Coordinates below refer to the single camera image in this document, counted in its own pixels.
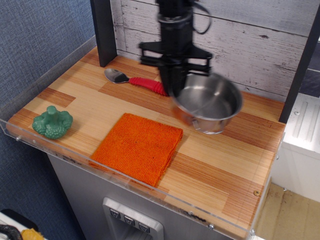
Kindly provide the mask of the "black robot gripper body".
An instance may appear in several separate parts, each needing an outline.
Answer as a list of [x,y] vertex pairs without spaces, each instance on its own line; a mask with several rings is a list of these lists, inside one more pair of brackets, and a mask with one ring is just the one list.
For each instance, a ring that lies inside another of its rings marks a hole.
[[208,76],[212,53],[193,43],[192,17],[159,17],[160,41],[141,42],[140,62],[154,67],[181,66],[187,72]]

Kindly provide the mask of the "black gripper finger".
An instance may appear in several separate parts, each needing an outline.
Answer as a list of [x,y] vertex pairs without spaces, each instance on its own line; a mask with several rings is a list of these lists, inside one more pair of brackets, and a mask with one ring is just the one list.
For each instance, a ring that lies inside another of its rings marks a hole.
[[170,96],[185,88],[188,70],[185,64],[160,64],[158,66],[164,91]]

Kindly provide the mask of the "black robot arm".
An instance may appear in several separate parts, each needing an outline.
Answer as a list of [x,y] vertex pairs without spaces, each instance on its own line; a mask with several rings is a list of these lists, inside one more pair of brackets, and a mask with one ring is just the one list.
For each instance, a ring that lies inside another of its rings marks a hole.
[[198,71],[208,76],[213,54],[193,43],[193,33],[205,34],[194,28],[194,7],[208,12],[195,0],[157,0],[157,20],[160,24],[160,41],[141,42],[139,48],[143,65],[158,67],[164,92],[184,88],[187,75]]

